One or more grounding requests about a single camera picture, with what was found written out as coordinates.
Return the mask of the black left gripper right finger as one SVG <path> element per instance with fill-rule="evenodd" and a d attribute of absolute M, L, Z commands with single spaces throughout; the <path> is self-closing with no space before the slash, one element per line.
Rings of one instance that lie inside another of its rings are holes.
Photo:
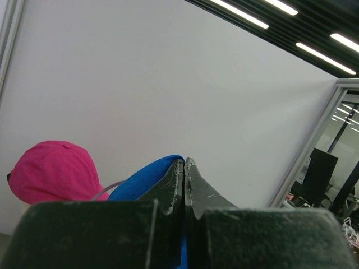
<path fill-rule="evenodd" d="M 329 211 L 238 208 L 202 177 L 193 159 L 183 174 L 189 268 L 357 268 Z"/>

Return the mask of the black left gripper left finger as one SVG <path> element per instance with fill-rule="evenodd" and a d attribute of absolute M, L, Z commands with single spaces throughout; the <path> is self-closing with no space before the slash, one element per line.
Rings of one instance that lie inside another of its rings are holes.
<path fill-rule="evenodd" d="M 184 162 L 150 166 L 140 194 L 47 202 L 21 218 L 2 268 L 176 268 L 181 263 Z"/>

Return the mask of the blue baseball cap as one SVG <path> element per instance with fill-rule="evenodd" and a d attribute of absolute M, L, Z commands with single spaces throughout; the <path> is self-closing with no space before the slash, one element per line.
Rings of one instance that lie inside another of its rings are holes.
<path fill-rule="evenodd" d="M 163 215 L 156 221 L 160 243 L 154 249 L 162 250 L 160 260 L 166 268 L 188 268 L 187 238 L 183 201 L 183 167 L 180 155 L 160 158 L 118 182 L 108 201 L 157 200 Z"/>

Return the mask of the magenta baseball cap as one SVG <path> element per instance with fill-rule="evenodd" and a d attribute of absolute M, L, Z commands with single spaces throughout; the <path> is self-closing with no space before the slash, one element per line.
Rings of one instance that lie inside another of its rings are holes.
<path fill-rule="evenodd" d="M 33 205 L 51 201 L 105 201 L 96 166 L 88 151 L 67 141 L 40 142 L 7 175 L 12 193 Z"/>

